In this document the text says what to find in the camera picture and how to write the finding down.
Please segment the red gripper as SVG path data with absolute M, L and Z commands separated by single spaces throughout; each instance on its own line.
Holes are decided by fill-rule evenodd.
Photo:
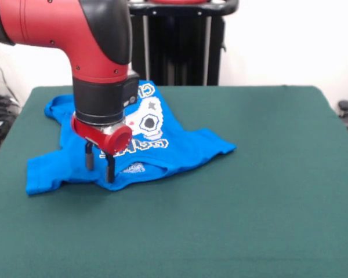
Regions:
M 115 180 L 114 154 L 123 151 L 132 139 L 132 129 L 124 123 L 108 126 L 102 129 L 87 125 L 76 118 L 71 118 L 71 127 L 80 137 L 87 140 L 85 145 L 86 168 L 94 170 L 93 145 L 106 154 L 106 182 L 112 184 Z

